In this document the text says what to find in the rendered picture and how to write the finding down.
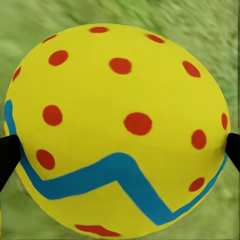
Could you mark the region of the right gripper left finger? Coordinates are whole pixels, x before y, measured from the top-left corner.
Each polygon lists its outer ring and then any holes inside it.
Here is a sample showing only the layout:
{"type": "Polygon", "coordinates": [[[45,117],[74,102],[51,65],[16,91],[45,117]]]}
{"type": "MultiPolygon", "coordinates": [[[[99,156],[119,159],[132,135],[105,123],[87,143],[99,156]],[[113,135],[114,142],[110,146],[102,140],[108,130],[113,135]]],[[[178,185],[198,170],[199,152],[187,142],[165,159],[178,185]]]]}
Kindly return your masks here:
{"type": "Polygon", "coordinates": [[[0,138],[0,192],[21,159],[16,134],[0,138]]]}

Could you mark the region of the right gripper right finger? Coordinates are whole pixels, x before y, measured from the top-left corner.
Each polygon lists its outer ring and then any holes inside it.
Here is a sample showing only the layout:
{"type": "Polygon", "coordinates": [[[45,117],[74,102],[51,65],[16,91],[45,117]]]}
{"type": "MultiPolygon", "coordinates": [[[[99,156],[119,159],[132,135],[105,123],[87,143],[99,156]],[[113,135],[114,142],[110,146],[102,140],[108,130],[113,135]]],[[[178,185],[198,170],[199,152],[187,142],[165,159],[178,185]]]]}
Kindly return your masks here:
{"type": "Polygon", "coordinates": [[[231,159],[237,170],[240,172],[240,135],[229,133],[227,136],[226,150],[228,157],[231,159]]]}

